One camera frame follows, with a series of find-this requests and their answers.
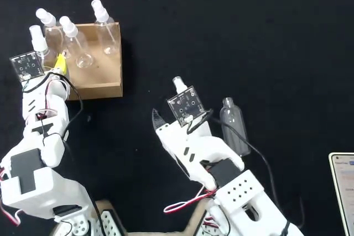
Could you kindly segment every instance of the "black table surface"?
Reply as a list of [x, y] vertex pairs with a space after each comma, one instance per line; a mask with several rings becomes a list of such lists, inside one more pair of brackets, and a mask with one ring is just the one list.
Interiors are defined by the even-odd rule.
[[[10, 56], [31, 50], [35, 10], [94, 20], [92, 0], [0, 0], [0, 155], [22, 138], [21, 90]], [[352, 151], [354, 6], [352, 0], [102, 0], [121, 24], [124, 96], [85, 101], [69, 144], [85, 186], [108, 199], [130, 232], [183, 230], [190, 207], [163, 208], [199, 189], [162, 148], [151, 110], [170, 115], [163, 99], [172, 78], [194, 85], [206, 108], [223, 97], [243, 110], [251, 143], [268, 158], [282, 209], [305, 235], [343, 235], [328, 161]], [[79, 109], [69, 102], [69, 115]], [[217, 125], [211, 126], [221, 136]], [[245, 158], [270, 194], [262, 160]], [[57, 171], [74, 171], [65, 155]], [[23, 216], [20, 227], [0, 216], [2, 235], [48, 235], [54, 222]]]

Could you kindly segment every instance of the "cable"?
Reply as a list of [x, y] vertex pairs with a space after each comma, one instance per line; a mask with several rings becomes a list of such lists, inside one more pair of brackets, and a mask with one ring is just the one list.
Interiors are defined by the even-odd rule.
[[53, 74], [53, 72], [49, 72], [48, 74], [46, 74], [44, 79], [42, 79], [42, 81], [40, 83], [38, 83], [37, 85], [35, 85], [33, 88], [30, 88], [29, 90], [26, 90], [26, 91], [22, 89], [22, 92], [23, 93], [30, 93], [30, 92], [36, 90], [37, 88], [39, 88], [40, 86], [42, 86], [46, 82], [46, 80], [49, 78], [50, 74]]
[[64, 236], [68, 236], [68, 235], [71, 233], [71, 231], [72, 231], [72, 224], [71, 224], [70, 222], [68, 222], [68, 221], [61, 221], [61, 222], [67, 223], [67, 224], [70, 225], [70, 230], [69, 230], [69, 232], [64, 235]]
[[16, 227], [20, 226], [21, 219], [19, 218], [18, 214], [22, 213], [23, 210], [19, 209], [15, 212], [15, 215], [12, 216], [9, 212], [7, 212], [2, 206], [2, 195], [0, 195], [0, 210], [1, 212], [14, 224]]
[[61, 77], [63, 80], [65, 80], [70, 87], [72, 88], [72, 90], [75, 92], [75, 94], [77, 95], [79, 102], [80, 102], [80, 110], [74, 115], [74, 117], [72, 119], [70, 119], [70, 121], [68, 122], [67, 126], [65, 127], [64, 131], [63, 131], [63, 137], [65, 137], [67, 130], [69, 129], [70, 124], [80, 115], [80, 113], [84, 110], [84, 103], [82, 102], [82, 99], [79, 95], [79, 92], [77, 91], [77, 89], [75, 88], [75, 86], [70, 82], [70, 80], [65, 77], [62, 74], [58, 74], [58, 73], [52, 73], [55, 76], [59, 76]]
[[202, 120], [200, 120], [195, 126], [193, 126], [192, 128], [191, 125], [192, 125], [192, 121], [189, 122], [188, 124], [188, 128], [187, 128], [187, 135], [193, 133], [195, 130], [197, 130], [202, 124], [204, 124], [205, 121], [208, 121], [212, 114], [213, 114], [214, 110], [213, 109], [209, 109], [208, 111], [205, 111], [206, 115], [202, 118]]
[[[62, 139], [63, 141], [63, 144], [64, 144], [64, 147], [65, 149], [68, 151], [68, 153], [70, 154], [70, 157], [71, 157], [71, 160], [72, 160], [72, 163], [75, 165], [76, 167], [76, 173], [79, 175], [79, 179], [81, 180], [81, 182], [83, 182], [83, 178], [82, 178], [82, 175], [80, 174], [80, 171], [79, 171], [79, 168], [76, 166], [77, 163], [75, 162], [75, 158], [74, 158], [74, 155], [71, 151], [71, 148], [69, 147], [68, 143], [66, 141], [64, 141], [64, 139]], [[91, 196], [91, 193], [86, 189], [87, 193], [88, 193], [88, 196], [93, 204], [93, 207], [95, 209], [95, 212], [97, 214], [97, 218], [98, 218], [98, 222], [100, 223], [100, 226], [101, 226], [101, 230], [102, 230], [102, 235], [103, 236], [107, 236], [106, 235], [106, 232], [105, 232], [105, 229], [103, 227], [103, 221], [102, 221], [102, 218], [101, 218], [101, 215], [100, 215], [100, 212], [98, 210], [98, 207], [97, 207], [97, 204], [96, 204], [96, 201], [93, 200], [92, 196]]]
[[199, 192], [196, 194], [196, 196], [194, 198], [192, 198], [188, 201], [178, 202], [178, 203], [171, 204], [171, 205], [165, 207], [164, 213], [170, 214], [170, 213], [177, 212], [177, 211], [181, 210], [182, 208], [185, 208], [186, 206], [193, 204], [194, 202], [197, 202], [197, 201], [202, 200], [207, 197], [211, 197], [216, 192], [216, 190], [208, 191], [208, 193], [206, 193], [204, 195], [200, 195], [200, 193], [202, 192], [203, 189], [204, 189], [204, 186], [202, 186], [202, 188], [199, 190]]
[[281, 233], [280, 236], [287, 236], [287, 235], [288, 235], [289, 226], [290, 226], [290, 222], [287, 221], [287, 223], [286, 223], [286, 225], [285, 225], [285, 228], [282, 230], [282, 233]]
[[277, 196], [277, 192], [276, 192], [276, 189], [275, 189], [275, 182], [274, 182], [274, 176], [273, 176], [273, 172], [272, 172], [272, 168], [270, 167], [270, 164], [269, 162], [267, 161], [266, 157], [263, 156], [263, 154], [257, 149], [255, 148], [251, 143], [249, 143], [238, 131], [235, 130], [235, 128], [233, 128], [231, 125], [223, 122], [223, 121], [220, 121], [219, 119], [216, 119], [214, 117], [211, 117], [211, 120], [217, 124], [220, 124], [220, 125], [224, 125], [226, 127], [228, 127], [232, 132], [234, 132], [238, 138], [240, 138], [245, 144], [247, 144], [251, 149], [253, 149], [259, 156], [261, 156], [262, 160], [264, 161], [266, 167], [267, 167], [267, 170], [268, 170], [268, 173], [269, 173], [269, 179], [270, 179], [270, 186], [272, 188], [272, 194], [273, 194], [273, 200], [274, 200], [274, 203], [275, 205], [280, 209], [280, 205], [279, 205], [279, 201], [278, 201], [278, 196]]
[[228, 225], [228, 232], [225, 236], [229, 236], [229, 234], [231, 233], [231, 224], [230, 224], [230, 221], [228, 220], [227, 216], [226, 216], [226, 213], [225, 211], [222, 209], [222, 207], [219, 207], [221, 212], [223, 213], [223, 215], [225, 216], [226, 218], [226, 221], [227, 221], [227, 225]]

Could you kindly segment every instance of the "red wire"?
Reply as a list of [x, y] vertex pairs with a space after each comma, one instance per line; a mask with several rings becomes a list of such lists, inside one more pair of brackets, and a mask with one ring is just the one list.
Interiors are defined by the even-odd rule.
[[216, 224], [214, 224], [214, 223], [211, 223], [211, 222], [206, 222], [206, 221], [204, 221], [204, 222], [203, 222], [203, 225], [209, 226], [209, 227], [212, 227], [212, 228], [219, 229], [219, 226], [218, 226], [218, 225], [216, 225]]
[[171, 208], [176, 207], [177, 209], [171, 210], [170, 212], [167, 212], [166, 214], [175, 213], [175, 212], [177, 212], [177, 211], [179, 211], [179, 210], [185, 208], [186, 206], [189, 206], [190, 204], [193, 204], [193, 203], [195, 203], [195, 202], [197, 202], [197, 201], [200, 201], [200, 200], [202, 200], [202, 199], [204, 199], [204, 198], [206, 198], [206, 197], [209, 197], [209, 196], [213, 195], [215, 192], [216, 192], [216, 190], [215, 190], [215, 191], [211, 191], [211, 192], [208, 191], [207, 194], [202, 195], [202, 196], [199, 197], [199, 198], [194, 198], [193, 200], [191, 200], [191, 201], [189, 201], [189, 202], [187, 202], [187, 203], [184, 203], [184, 204], [182, 205], [182, 207], [180, 207], [180, 208], [179, 208], [179, 207], [176, 207], [176, 206], [171, 206]]

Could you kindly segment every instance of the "white spray nozzle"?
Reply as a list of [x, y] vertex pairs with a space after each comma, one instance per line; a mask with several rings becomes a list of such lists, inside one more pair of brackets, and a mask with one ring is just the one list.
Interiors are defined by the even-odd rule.
[[184, 84], [182, 78], [180, 76], [173, 78], [173, 83], [176, 86], [177, 93], [184, 92], [187, 89], [186, 84]]
[[43, 37], [42, 30], [39, 25], [32, 25], [29, 27], [29, 31], [32, 37], [33, 50], [36, 52], [42, 52], [48, 49], [45, 38]]
[[67, 37], [73, 38], [77, 36], [79, 30], [77, 29], [76, 25], [72, 23], [67, 16], [62, 16], [59, 19], [59, 23], [61, 24], [61, 26], [63, 26], [63, 31]]
[[35, 15], [47, 27], [54, 27], [56, 25], [55, 17], [44, 8], [37, 9]]
[[95, 12], [95, 17], [98, 22], [107, 22], [109, 19], [109, 15], [107, 10], [102, 5], [100, 0], [93, 0], [91, 2], [91, 6], [93, 7], [93, 11]]

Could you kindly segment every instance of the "white bracket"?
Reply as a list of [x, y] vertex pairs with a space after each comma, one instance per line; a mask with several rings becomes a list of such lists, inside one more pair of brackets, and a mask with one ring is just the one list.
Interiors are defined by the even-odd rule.
[[[121, 232], [119, 231], [118, 225], [114, 221], [110, 211], [103, 211], [101, 213], [101, 218], [102, 218], [103, 228], [104, 228], [107, 236], [123, 236], [121, 234]], [[85, 234], [78, 234], [80, 232], [83, 232], [82, 229], [85, 228], [84, 227], [85, 223], [81, 223], [81, 221], [76, 222], [76, 225], [75, 225], [75, 223], [72, 223], [72, 221], [70, 221], [70, 223], [72, 224], [72, 229], [71, 229], [70, 224], [64, 223], [64, 222], [60, 223], [58, 225], [56, 232], [53, 234], [53, 236], [85, 235]], [[103, 236], [100, 222], [98, 221], [98, 219], [90, 220], [90, 223], [91, 223], [91, 235], [90, 236]]]

